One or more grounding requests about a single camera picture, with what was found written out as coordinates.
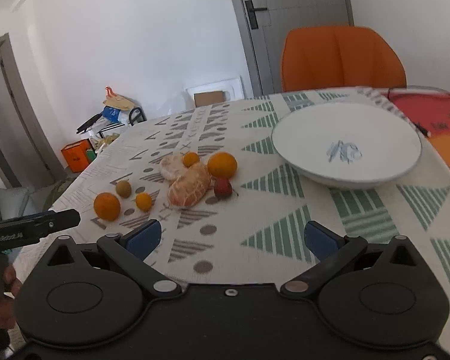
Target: red cherry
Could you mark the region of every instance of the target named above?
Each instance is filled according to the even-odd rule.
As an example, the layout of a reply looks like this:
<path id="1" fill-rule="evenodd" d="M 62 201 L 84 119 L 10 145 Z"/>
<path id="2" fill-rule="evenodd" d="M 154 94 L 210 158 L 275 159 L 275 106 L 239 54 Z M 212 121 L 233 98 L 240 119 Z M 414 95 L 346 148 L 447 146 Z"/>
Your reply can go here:
<path id="1" fill-rule="evenodd" d="M 218 178 L 214 186 L 215 196 L 219 199 L 225 199 L 232 195 L 233 188 L 227 178 Z"/>

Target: human hand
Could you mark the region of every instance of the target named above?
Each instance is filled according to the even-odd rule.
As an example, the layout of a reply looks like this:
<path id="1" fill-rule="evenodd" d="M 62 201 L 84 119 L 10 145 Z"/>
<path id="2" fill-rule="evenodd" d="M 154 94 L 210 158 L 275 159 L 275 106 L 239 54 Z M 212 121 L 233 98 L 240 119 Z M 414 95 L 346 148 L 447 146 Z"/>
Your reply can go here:
<path id="1" fill-rule="evenodd" d="M 17 273 L 12 265 L 9 265 L 3 273 L 3 282 L 6 290 L 9 290 L 13 296 L 17 296 L 22 282 L 17 279 Z M 10 297 L 5 297 L 0 302 L 0 329 L 13 329 L 15 326 L 15 315 L 13 313 L 14 300 Z"/>

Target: patterned tablecloth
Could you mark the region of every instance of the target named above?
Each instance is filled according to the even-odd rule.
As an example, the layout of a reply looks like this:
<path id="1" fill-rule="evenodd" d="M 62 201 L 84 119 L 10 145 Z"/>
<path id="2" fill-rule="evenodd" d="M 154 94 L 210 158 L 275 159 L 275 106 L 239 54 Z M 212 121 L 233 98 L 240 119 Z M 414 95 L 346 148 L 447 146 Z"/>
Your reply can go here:
<path id="1" fill-rule="evenodd" d="M 383 107 L 405 118 L 378 92 L 341 88 L 277 94 L 197 108 L 129 128 L 75 180 L 54 204 L 82 216 L 70 234 L 77 243 L 107 233 L 127 233 L 149 218 L 162 224 L 159 247 L 145 260 L 184 283 L 261 283 L 282 285 L 315 264 L 303 242 L 305 223 L 316 220 L 340 235 L 369 242 L 411 238 L 450 299 L 450 170 L 422 137 L 418 166 L 395 182 L 370 190 L 339 191 L 300 176 L 276 154 L 272 128 L 285 115 L 325 102 L 358 102 Z M 160 160 L 172 152 L 195 151 L 207 161 L 227 151 L 238 161 L 231 180 L 238 192 L 217 201 L 210 190 L 195 207 L 172 210 Z M 128 179 L 133 191 L 154 200 L 150 213 L 135 206 L 134 194 L 121 199 L 114 223 L 98 219 L 93 200 Z M 25 247 L 15 266 L 25 278 L 57 234 Z M 439 344 L 450 351 L 450 318 Z"/>

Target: door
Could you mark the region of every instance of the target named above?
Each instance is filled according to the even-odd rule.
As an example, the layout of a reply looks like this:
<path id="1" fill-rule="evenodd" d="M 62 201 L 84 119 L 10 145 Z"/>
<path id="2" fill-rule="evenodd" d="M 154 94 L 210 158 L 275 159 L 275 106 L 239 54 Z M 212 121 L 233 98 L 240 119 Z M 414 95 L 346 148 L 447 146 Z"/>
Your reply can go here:
<path id="1" fill-rule="evenodd" d="M 282 92 L 280 63 L 290 30 L 349 24 L 346 0 L 242 0 L 242 5 L 255 59 L 247 62 L 249 68 L 258 70 L 263 95 Z"/>
<path id="2" fill-rule="evenodd" d="M 54 179 L 23 127 L 0 65 L 0 169 L 14 187 L 30 192 Z"/>

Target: tangerine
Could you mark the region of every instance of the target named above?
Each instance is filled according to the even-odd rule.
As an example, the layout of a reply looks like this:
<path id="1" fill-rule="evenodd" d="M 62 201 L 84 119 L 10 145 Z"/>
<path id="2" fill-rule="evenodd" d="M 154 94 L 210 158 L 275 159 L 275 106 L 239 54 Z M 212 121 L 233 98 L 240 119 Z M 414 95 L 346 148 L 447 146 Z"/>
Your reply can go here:
<path id="1" fill-rule="evenodd" d="M 148 193 L 142 192 L 139 193 L 135 198 L 135 204 L 142 211 L 150 211 L 154 203 L 152 201 L 151 196 Z"/>
<path id="2" fill-rule="evenodd" d="M 198 157 L 197 153 L 189 151 L 183 156 L 182 162 L 185 167 L 190 168 L 193 164 L 200 162 L 200 157 Z"/>
<path id="3" fill-rule="evenodd" d="M 102 192 L 94 200 L 94 210 L 97 216 L 106 221 L 113 222 L 120 215 L 120 202 L 110 192 Z"/>
<path id="4" fill-rule="evenodd" d="M 209 173 L 217 178 L 230 179 L 236 172 L 238 164 L 230 153 L 219 151 L 210 157 L 207 163 Z"/>

